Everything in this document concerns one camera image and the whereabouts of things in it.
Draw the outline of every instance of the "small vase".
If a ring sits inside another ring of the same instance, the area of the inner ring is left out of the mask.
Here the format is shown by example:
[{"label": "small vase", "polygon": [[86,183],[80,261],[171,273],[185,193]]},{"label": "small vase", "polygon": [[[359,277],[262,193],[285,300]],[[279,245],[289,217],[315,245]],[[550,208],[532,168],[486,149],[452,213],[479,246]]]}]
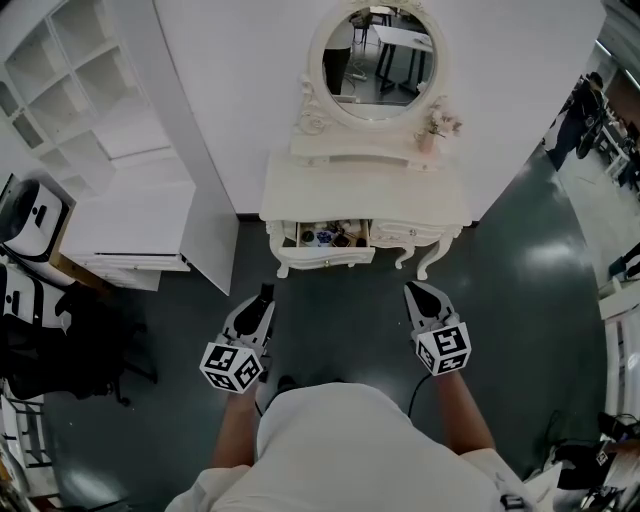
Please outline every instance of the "small vase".
[{"label": "small vase", "polygon": [[436,146],[436,137],[435,133],[426,132],[420,142],[420,151],[425,155],[430,155]]}]

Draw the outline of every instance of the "round mirror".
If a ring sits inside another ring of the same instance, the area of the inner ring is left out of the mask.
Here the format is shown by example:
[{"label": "round mirror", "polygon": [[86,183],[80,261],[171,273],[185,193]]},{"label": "round mirror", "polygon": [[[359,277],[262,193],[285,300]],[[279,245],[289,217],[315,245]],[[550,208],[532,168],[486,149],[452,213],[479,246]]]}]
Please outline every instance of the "round mirror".
[{"label": "round mirror", "polygon": [[374,6],[338,24],[322,60],[325,84],[340,107],[362,119],[388,119],[429,88],[435,48],[415,16]]}]

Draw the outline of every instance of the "carved table leg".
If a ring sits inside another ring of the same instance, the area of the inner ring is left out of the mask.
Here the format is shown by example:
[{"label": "carved table leg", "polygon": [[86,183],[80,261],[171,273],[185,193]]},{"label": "carved table leg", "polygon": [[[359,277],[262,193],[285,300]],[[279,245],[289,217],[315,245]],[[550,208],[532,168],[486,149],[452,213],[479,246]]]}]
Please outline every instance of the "carved table leg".
[{"label": "carved table leg", "polygon": [[402,262],[407,261],[409,258],[412,258],[413,254],[416,252],[416,248],[413,245],[407,245],[403,247],[403,249],[404,254],[396,260],[396,268],[398,270],[402,270]]},{"label": "carved table leg", "polygon": [[285,279],[289,275],[289,265],[287,265],[287,260],[280,255],[280,247],[284,244],[285,239],[282,221],[267,222],[267,233],[269,234],[269,248],[281,263],[276,275],[280,279]]},{"label": "carved table leg", "polygon": [[427,278],[426,268],[447,254],[447,251],[453,242],[453,238],[454,237],[452,235],[443,236],[438,241],[437,245],[420,260],[420,263],[418,263],[418,279],[420,281],[424,281]]}]

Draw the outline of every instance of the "office chair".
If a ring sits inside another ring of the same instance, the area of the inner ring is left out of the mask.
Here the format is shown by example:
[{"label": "office chair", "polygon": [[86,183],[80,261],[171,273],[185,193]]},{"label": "office chair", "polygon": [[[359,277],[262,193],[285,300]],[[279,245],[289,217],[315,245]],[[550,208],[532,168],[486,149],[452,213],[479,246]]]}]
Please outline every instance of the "office chair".
[{"label": "office chair", "polygon": [[0,318],[0,376],[16,398],[68,391],[84,399],[114,392],[118,403],[127,407],[131,402],[120,391],[125,370],[157,383],[155,372],[145,372],[124,358],[135,333],[146,332],[144,325],[126,327],[111,309],[83,292],[66,294],[56,305],[56,314],[63,311],[73,318],[66,334],[11,315]]}]

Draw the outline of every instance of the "dark gray floor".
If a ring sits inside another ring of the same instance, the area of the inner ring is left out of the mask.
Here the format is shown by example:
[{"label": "dark gray floor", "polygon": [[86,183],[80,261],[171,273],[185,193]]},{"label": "dark gray floor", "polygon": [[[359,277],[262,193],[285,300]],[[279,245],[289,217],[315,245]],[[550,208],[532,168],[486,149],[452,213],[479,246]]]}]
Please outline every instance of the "dark gray floor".
[{"label": "dark gray floor", "polygon": [[[275,382],[339,376],[380,388],[406,410],[425,374],[411,353],[395,250],[353,269],[292,270],[276,284],[278,316],[271,352]],[[451,297],[473,343],[463,375],[507,462],[525,475],[540,463],[542,437],[555,409],[565,436],[595,433],[604,405],[605,343],[593,271],[569,201],[544,155],[534,154],[475,230],[430,268],[429,282]],[[275,281],[278,265],[261,223],[240,230],[231,297],[197,273],[167,273],[159,293],[126,292],[123,305],[144,315],[147,348],[160,383],[123,379],[133,405],[113,397],[47,397],[59,483],[69,501],[94,505],[129,496],[160,509],[191,485],[214,444],[224,396],[198,371],[207,342],[227,313]],[[415,425],[442,439],[432,383],[418,395]]]}]

